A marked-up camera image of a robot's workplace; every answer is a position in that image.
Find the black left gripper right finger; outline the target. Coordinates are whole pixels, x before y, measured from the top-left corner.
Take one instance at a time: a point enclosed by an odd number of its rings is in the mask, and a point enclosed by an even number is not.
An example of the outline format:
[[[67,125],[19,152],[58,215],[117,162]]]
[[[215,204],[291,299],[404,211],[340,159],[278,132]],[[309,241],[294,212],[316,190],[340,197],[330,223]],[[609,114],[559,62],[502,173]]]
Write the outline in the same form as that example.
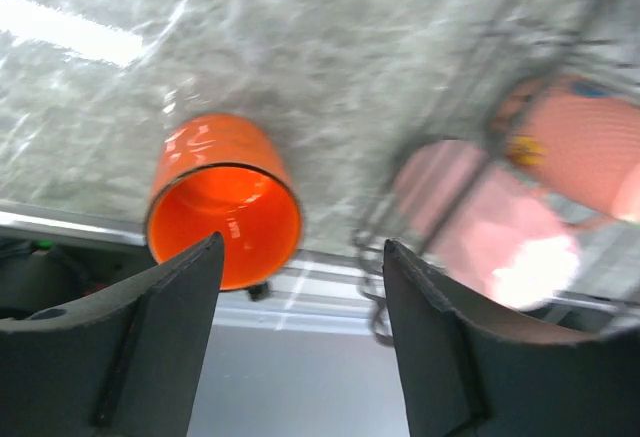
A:
[[[384,287],[414,436],[635,436],[639,331],[501,306],[388,241]]]

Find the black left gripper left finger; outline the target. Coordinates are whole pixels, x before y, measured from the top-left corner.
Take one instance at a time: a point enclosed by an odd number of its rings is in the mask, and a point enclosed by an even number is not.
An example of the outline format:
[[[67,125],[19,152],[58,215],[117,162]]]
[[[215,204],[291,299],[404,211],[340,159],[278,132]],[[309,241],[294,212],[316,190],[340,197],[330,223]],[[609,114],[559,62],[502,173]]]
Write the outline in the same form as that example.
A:
[[[94,294],[1,323],[5,436],[183,436],[221,286],[213,234]]]

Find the plain pink mug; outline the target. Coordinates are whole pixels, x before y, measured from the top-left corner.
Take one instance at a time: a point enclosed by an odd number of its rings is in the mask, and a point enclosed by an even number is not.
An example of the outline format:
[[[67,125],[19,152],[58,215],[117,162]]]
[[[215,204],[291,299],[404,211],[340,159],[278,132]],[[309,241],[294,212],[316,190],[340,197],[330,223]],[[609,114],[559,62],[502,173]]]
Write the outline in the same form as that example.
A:
[[[427,236],[486,153],[446,139],[417,150],[393,184],[398,212]],[[550,207],[492,165],[428,250],[447,275],[517,310],[567,290],[580,265],[577,240]]]

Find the black wire dish rack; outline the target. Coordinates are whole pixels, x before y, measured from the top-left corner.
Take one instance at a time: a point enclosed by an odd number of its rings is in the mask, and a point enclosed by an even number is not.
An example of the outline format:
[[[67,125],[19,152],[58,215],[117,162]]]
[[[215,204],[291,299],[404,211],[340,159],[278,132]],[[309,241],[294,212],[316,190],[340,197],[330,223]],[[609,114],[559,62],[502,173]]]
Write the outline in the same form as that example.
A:
[[[431,109],[472,134],[421,129],[353,234],[372,303],[395,239],[499,304],[559,323],[579,308],[639,322],[639,0],[587,0],[545,26],[506,0]]]

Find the orange mug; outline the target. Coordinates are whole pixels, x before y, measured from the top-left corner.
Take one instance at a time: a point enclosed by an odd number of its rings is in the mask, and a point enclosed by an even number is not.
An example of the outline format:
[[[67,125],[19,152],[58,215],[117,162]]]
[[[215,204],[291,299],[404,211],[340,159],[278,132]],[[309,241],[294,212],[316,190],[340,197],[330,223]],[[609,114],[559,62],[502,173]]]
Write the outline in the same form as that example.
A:
[[[218,233],[224,242],[221,290],[257,288],[295,254],[303,224],[284,161],[252,121],[201,115],[165,139],[144,219],[157,263]]]

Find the pink floral mug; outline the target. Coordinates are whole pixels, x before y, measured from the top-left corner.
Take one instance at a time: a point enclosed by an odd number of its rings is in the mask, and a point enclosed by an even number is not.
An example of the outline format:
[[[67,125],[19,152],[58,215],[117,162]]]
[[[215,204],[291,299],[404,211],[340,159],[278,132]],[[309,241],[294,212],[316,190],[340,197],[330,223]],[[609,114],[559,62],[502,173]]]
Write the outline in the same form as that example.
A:
[[[509,137],[506,158],[545,190],[639,222],[639,106],[610,88],[560,76]]]

